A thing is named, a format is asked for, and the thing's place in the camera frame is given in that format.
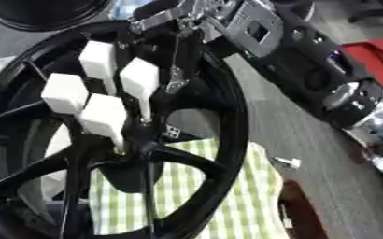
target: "table surface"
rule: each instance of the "table surface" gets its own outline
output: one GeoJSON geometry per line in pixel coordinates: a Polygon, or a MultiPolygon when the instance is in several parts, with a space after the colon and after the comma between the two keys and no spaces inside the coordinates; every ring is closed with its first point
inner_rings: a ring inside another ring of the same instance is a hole
{"type": "MultiPolygon", "coordinates": [[[[346,43],[383,38],[383,20],[348,24],[357,10],[378,7],[361,1],[317,1],[312,22],[334,40],[346,43]]],[[[106,14],[97,17],[103,19],[106,14]]],[[[16,55],[50,33],[20,33],[0,25],[0,57],[16,55]]],[[[383,238],[383,183],[368,165],[356,164],[355,148],[330,126],[311,118],[239,57],[227,59],[248,101],[250,139],[265,146],[270,156],[299,158],[302,167],[277,167],[286,178],[298,180],[316,207],[332,239],[383,238]]],[[[198,124],[202,115],[179,112],[171,121],[190,133],[210,134],[210,124],[198,124]]]]}

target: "black robot arm segment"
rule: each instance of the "black robot arm segment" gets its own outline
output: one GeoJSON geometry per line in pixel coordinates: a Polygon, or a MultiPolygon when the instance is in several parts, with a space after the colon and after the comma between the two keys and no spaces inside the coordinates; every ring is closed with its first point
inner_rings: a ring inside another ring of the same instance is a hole
{"type": "Polygon", "coordinates": [[[228,33],[234,29],[231,26],[236,15],[215,22],[225,34],[212,46],[220,48],[218,52],[239,52],[301,108],[359,142],[363,155],[383,172],[383,87],[361,63],[309,23],[279,7],[269,14],[274,17],[254,18],[248,14],[245,24],[238,16],[240,29],[245,29],[242,34],[252,36],[258,46],[241,44],[228,33]],[[273,47],[265,42],[272,35],[279,36],[279,44],[273,47]]]}
{"type": "Polygon", "coordinates": [[[173,21],[182,35],[214,26],[220,37],[209,47],[242,55],[301,108],[351,135],[383,172],[383,87],[325,34],[268,0],[182,0],[132,25],[147,31],[173,21]]]}

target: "green checkered cloth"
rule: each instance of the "green checkered cloth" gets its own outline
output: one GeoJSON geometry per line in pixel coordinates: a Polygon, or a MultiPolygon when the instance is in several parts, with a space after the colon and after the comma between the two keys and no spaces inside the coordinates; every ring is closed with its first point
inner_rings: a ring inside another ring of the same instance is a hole
{"type": "MultiPolygon", "coordinates": [[[[214,160],[218,151],[214,139],[170,145],[214,160]]],[[[198,169],[166,163],[155,184],[155,203],[160,218],[181,207],[200,187],[204,174],[198,169]]],[[[277,212],[283,180],[265,156],[264,148],[249,143],[238,179],[213,218],[197,238],[288,239],[277,212]]],[[[92,172],[90,208],[95,234],[115,234],[146,226],[143,197],[123,193],[106,181],[98,170],[92,172]]]]}

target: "white block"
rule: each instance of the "white block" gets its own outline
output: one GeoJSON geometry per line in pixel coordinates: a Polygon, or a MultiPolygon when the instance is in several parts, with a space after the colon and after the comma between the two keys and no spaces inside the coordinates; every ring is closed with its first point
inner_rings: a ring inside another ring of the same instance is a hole
{"type": "Polygon", "coordinates": [[[113,44],[89,41],[78,59],[87,77],[103,80],[107,93],[110,95],[116,94],[116,86],[113,81],[116,70],[113,44]]]}
{"type": "Polygon", "coordinates": [[[53,112],[76,115],[87,102],[89,92],[80,76],[52,73],[41,93],[53,112]]]}
{"type": "Polygon", "coordinates": [[[125,92],[139,100],[142,117],[150,120],[150,96],[158,89],[159,69],[156,65],[134,58],[120,73],[125,92]]]}
{"type": "Polygon", "coordinates": [[[115,145],[122,146],[121,129],[126,121],[126,110],[121,98],[93,94],[79,118],[89,133],[110,137],[115,145]]]}

